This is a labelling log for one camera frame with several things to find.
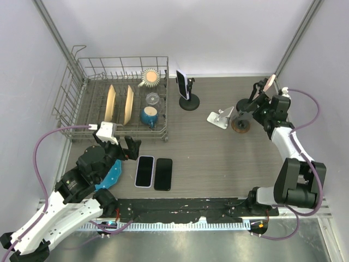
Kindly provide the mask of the black gooseneck phone stand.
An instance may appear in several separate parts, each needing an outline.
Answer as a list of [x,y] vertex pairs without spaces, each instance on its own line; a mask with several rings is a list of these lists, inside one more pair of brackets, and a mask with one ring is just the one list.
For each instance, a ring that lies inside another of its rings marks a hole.
[[253,101],[257,91],[262,91],[267,81],[268,81],[268,78],[264,78],[263,80],[260,80],[259,82],[254,83],[250,97],[244,98],[238,101],[236,105],[236,109],[238,112],[244,110],[245,107]]

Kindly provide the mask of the pink phone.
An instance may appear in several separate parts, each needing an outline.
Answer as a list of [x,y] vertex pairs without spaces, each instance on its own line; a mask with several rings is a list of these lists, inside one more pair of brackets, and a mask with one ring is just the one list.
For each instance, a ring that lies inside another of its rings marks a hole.
[[273,74],[268,79],[265,78],[264,80],[259,81],[256,85],[256,93],[253,98],[255,99],[261,93],[265,93],[272,86],[275,78],[276,75]]

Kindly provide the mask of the lavender case phone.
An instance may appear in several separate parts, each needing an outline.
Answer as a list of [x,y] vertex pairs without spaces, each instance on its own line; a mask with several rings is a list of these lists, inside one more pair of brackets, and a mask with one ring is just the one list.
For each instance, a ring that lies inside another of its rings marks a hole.
[[153,181],[154,157],[139,156],[135,176],[135,187],[150,188]]

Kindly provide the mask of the wooden base phone stand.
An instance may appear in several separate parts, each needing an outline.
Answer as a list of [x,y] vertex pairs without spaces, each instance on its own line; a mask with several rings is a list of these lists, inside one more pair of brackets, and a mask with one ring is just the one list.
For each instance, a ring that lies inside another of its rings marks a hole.
[[250,129],[252,114],[250,112],[237,112],[233,116],[231,126],[237,133],[247,133]]

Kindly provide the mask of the black phone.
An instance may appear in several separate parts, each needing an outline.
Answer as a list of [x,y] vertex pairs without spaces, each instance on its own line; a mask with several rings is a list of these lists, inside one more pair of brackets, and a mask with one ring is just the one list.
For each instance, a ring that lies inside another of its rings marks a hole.
[[173,161],[169,158],[159,158],[156,162],[154,189],[169,191],[172,182]]

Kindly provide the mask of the black round-base phone stand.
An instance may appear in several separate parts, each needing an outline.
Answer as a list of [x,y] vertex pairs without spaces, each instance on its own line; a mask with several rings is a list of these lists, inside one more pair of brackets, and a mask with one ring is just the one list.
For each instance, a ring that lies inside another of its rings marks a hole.
[[192,94],[192,86],[193,83],[195,82],[194,78],[188,78],[188,91],[189,91],[189,99],[185,100],[182,96],[180,96],[179,99],[179,106],[186,111],[193,111],[197,109],[200,105],[200,99],[197,95]]

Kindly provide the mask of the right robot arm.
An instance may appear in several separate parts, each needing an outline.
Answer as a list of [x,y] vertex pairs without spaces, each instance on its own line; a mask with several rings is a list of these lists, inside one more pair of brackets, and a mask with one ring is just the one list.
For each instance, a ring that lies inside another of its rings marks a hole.
[[[299,142],[297,129],[287,120],[290,105],[289,97],[269,98],[262,92],[245,108],[263,126],[284,161],[274,186],[254,188],[255,197],[246,202],[251,215],[260,215],[266,206],[286,206],[297,215],[312,216],[322,205],[327,168],[314,161]],[[309,212],[302,214],[297,208]]]

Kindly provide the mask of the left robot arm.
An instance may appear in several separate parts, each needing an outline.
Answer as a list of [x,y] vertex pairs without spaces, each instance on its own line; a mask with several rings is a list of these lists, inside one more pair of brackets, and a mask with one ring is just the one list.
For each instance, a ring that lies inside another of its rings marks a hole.
[[55,185],[44,206],[19,230],[4,233],[3,261],[45,261],[56,246],[86,222],[116,214],[118,201],[106,188],[96,189],[117,160],[137,160],[140,140],[126,136],[127,148],[97,140]]

